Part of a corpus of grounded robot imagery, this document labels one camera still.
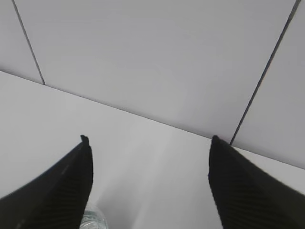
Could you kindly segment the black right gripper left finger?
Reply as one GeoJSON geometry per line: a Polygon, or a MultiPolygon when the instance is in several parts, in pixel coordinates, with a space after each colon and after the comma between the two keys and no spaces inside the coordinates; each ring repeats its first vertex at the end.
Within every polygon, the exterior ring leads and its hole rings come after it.
{"type": "Polygon", "coordinates": [[[2,229],[77,229],[91,193],[88,137],[40,176],[1,198],[2,229]]]}

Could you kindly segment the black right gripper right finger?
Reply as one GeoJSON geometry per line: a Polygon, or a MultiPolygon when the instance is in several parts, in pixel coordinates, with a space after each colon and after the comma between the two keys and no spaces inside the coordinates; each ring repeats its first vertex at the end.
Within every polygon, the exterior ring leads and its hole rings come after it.
{"type": "Polygon", "coordinates": [[[303,229],[305,197],[246,159],[218,136],[208,180],[224,229],[303,229]]]}

